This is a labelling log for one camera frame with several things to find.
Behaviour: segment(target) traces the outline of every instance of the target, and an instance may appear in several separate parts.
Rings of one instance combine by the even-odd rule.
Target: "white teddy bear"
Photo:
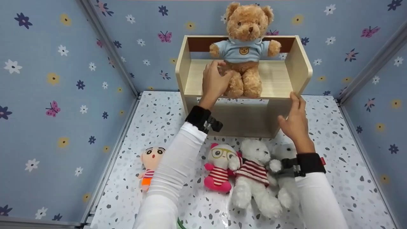
[[[294,144],[284,144],[276,146],[274,155],[277,159],[270,161],[270,170],[277,174],[277,181],[280,190],[278,191],[278,200],[281,205],[287,209],[297,209],[300,205],[298,188],[295,183],[294,169],[282,170],[281,160],[284,158],[296,158],[297,151]]]
[[[277,186],[277,180],[265,169],[271,160],[267,146],[258,140],[242,142],[243,163],[238,157],[230,159],[229,168],[235,171],[236,184],[232,192],[232,204],[246,209],[252,196],[260,212],[268,218],[278,218],[282,213],[279,200],[267,186]]]

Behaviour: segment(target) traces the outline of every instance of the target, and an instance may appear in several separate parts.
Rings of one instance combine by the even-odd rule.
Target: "striped shirt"
[[[221,186],[226,181],[229,181],[228,172],[216,166],[209,172],[208,176],[213,178],[215,186]]]
[[[264,166],[257,164],[254,161],[245,160],[243,165],[234,172],[237,176],[245,176],[255,181],[263,183],[266,187],[269,186],[267,180],[267,170]]]
[[[154,175],[154,170],[146,170],[143,178],[152,178]]]

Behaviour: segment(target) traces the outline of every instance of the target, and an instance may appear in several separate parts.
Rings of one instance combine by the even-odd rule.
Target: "white sleeve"
[[[331,186],[322,172],[296,177],[301,214],[310,229],[348,229]]]
[[[179,194],[206,135],[188,122],[182,125],[154,172],[133,229],[177,228]]]

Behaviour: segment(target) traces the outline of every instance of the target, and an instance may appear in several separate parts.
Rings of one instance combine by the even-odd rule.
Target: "wrist device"
[[[294,168],[294,176],[305,176],[307,173],[323,172],[326,173],[324,165],[326,165],[323,157],[319,157],[317,153],[297,154],[293,159],[282,159],[281,164],[283,169]]]
[[[200,106],[194,106],[185,121],[196,126],[198,130],[208,133],[211,127],[213,131],[221,131],[223,124],[211,116],[211,111]]]

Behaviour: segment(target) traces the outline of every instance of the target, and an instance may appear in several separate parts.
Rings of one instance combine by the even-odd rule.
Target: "light blue shirt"
[[[258,62],[261,57],[267,56],[269,44],[270,41],[261,41],[261,38],[248,42],[229,38],[215,43],[219,47],[219,57],[234,64]]]

